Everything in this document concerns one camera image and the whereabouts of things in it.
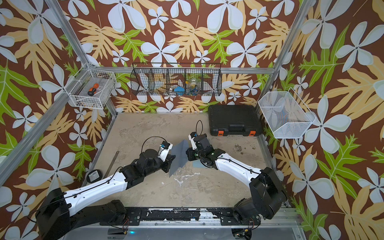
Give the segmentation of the light blue envelope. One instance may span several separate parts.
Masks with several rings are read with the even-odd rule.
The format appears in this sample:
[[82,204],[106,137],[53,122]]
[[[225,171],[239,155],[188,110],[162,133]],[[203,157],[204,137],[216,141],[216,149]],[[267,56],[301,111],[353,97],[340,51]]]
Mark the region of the light blue envelope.
[[193,167],[194,168],[206,168],[200,161],[193,161]]

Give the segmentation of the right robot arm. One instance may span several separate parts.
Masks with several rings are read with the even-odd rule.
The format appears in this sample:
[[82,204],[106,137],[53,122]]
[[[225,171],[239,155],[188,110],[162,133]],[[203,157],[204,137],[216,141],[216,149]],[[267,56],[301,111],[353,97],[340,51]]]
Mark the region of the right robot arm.
[[189,135],[191,147],[186,154],[189,161],[199,160],[205,167],[229,174],[245,184],[251,197],[240,200],[229,217],[238,225],[261,223],[260,217],[271,220],[288,200],[288,194],[275,171],[269,167],[251,167],[221,149],[214,149],[207,135],[193,132]]

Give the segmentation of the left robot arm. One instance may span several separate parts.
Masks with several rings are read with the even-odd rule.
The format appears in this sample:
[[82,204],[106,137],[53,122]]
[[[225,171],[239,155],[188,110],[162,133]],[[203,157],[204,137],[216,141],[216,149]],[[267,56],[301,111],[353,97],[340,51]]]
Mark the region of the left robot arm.
[[110,177],[66,192],[60,188],[52,190],[36,211],[41,238],[58,240],[76,228],[100,222],[124,223],[127,220],[126,208],[120,201],[100,206],[94,206],[94,203],[142,183],[146,176],[156,171],[168,173],[175,159],[169,150],[157,152],[148,149]]

